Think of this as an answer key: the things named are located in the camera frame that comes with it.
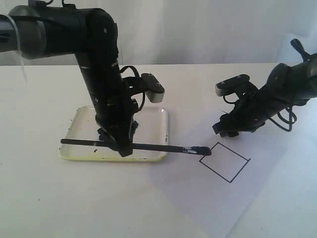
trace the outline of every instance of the white table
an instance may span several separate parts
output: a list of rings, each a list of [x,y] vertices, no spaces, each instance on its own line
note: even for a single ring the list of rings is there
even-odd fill
[[[213,107],[224,79],[247,73],[262,86],[274,64],[139,65],[166,89],[171,143]],[[58,157],[76,109],[90,105],[77,66],[0,67],[0,236],[209,237],[173,207],[146,176],[146,164],[72,162]],[[229,237],[316,237],[317,99],[296,109],[298,122],[276,138],[288,151]]]

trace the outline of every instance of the white wall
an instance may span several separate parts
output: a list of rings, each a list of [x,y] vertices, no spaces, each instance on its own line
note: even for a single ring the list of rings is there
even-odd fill
[[[0,0],[8,11],[27,0]],[[53,5],[60,5],[55,0]],[[234,63],[298,61],[292,37],[317,52],[316,0],[66,0],[101,7],[119,27],[119,62]],[[13,63],[14,59],[3,60]],[[75,63],[73,56],[32,64]]]

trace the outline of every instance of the drawn square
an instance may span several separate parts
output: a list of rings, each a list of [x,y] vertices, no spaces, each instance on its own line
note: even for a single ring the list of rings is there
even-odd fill
[[[227,182],[232,182],[249,162],[219,142],[211,152],[211,156],[201,158],[200,162]]]

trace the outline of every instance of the paper sheet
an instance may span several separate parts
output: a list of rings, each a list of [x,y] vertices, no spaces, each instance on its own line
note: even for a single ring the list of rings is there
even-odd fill
[[[154,185],[191,216],[212,238],[224,238],[256,196],[285,149],[256,133],[234,138],[215,135],[210,114],[177,145],[208,146],[212,155],[169,154],[149,167]]]

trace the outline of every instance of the clear plastic tray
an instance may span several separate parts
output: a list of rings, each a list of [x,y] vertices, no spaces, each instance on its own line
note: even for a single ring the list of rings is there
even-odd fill
[[[66,135],[66,139],[99,140],[95,121],[94,107],[82,107],[77,110]],[[168,112],[161,107],[144,107],[134,115],[139,126],[133,138],[134,143],[168,145]],[[67,160],[86,161],[160,161],[167,153],[157,151],[134,150],[133,154],[122,158],[118,152],[106,147],[61,145],[59,155]]]

